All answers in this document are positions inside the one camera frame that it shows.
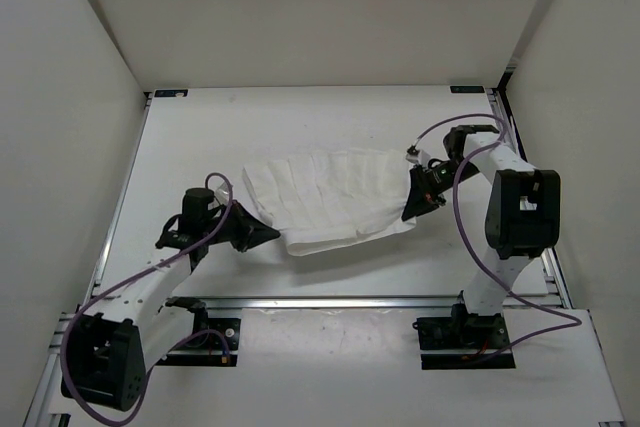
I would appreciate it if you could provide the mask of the white pleated skirt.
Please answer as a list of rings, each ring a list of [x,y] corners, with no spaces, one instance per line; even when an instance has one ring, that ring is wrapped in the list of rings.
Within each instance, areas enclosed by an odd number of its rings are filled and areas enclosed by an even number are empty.
[[[261,221],[279,231],[288,254],[317,254],[413,230],[402,213],[409,163],[395,150],[314,151],[244,166]]]

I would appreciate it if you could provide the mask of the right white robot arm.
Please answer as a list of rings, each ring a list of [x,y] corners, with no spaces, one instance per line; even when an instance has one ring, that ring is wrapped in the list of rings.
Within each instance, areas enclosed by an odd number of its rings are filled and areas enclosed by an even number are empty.
[[[484,221],[487,247],[483,255],[471,254],[480,272],[461,292],[466,312],[449,322],[452,340],[470,347],[485,334],[481,317],[499,315],[524,268],[557,243],[561,181],[556,171],[540,170],[523,160],[491,125],[453,127],[443,145],[443,160],[415,144],[407,149],[412,167],[401,219],[409,221],[445,206],[444,194],[450,192],[462,230],[460,184],[478,174],[491,184]]]

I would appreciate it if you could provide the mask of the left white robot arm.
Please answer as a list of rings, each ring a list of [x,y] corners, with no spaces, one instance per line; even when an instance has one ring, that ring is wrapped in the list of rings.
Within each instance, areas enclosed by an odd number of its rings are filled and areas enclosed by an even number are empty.
[[[230,361],[224,329],[205,303],[176,295],[210,247],[228,243],[246,252],[280,233],[221,190],[188,189],[181,210],[162,227],[149,267],[81,307],[61,347],[61,393],[87,408],[126,412],[146,390],[153,367],[174,349],[221,351]]]

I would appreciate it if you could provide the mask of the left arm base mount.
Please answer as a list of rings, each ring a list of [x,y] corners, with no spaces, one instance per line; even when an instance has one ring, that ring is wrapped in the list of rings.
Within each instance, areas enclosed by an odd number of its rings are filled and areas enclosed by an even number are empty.
[[[241,318],[215,313],[204,301],[193,297],[172,297],[164,304],[170,313],[186,313],[190,329],[157,362],[158,366],[220,367],[237,365]]]

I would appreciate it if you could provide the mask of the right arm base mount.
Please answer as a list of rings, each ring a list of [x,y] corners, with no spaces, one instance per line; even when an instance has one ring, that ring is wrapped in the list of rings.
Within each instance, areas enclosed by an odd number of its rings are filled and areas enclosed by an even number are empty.
[[[516,367],[506,322],[500,313],[470,314],[458,301],[448,316],[418,317],[412,327],[418,335],[423,371]]]

